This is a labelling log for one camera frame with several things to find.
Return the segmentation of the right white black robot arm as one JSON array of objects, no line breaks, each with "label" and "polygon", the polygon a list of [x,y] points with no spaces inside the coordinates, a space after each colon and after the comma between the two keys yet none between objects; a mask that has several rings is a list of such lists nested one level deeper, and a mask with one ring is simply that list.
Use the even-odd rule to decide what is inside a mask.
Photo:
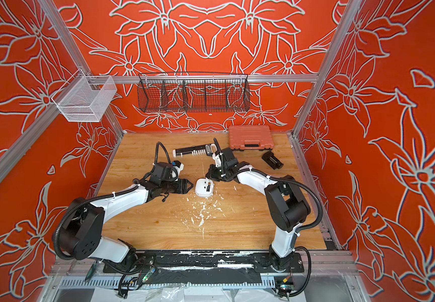
[{"label": "right white black robot arm", "polygon": [[292,176],[271,176],[247,162],[228,169],[212,164],[206,176],[218,182],[238,182],[266,197],[276,230],[265,265],[278,272],[290,266],[300,232],[319,226],[323,219],[319,197]]}]

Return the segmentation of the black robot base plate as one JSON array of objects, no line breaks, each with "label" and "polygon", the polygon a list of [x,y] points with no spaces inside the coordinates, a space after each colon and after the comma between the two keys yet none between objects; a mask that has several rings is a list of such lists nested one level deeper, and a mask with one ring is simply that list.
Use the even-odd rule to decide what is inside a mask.
[{"label": "black robot base plate", "polygon": [[138,250],[130,252],[120,263],[105,260],[110,271],[131,271],[132,265],[149,268],[191,269],[249,269],[256,273],[303,273],[300,254],[290,254],[284,259],[267,250]]}]

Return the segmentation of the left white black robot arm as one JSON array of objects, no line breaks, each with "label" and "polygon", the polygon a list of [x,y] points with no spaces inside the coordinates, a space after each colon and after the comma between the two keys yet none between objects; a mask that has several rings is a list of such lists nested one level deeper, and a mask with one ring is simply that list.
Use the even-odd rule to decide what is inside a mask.
[{"label": "left white black robot arm", "polygon": [[72,201],[53,234],[53,249],[62,260],[101,260],[108,266],[126,265],[134,247],[102,235],[104,225],[119,214],[170,194],[185,195],[192,182],[178,178],[158,184],[135,179],[128,188],[109,195]]}]

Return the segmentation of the white alarm device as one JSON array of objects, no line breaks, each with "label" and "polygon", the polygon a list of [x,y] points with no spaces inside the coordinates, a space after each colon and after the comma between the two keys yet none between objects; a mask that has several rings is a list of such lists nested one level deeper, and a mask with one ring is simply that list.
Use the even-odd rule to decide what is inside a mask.
[{"label": "white alarm device", "polygon": [[209,198],[214,192],[214,182],[208,178],[198,179],[195,184],[195,194],[200,198]]}]

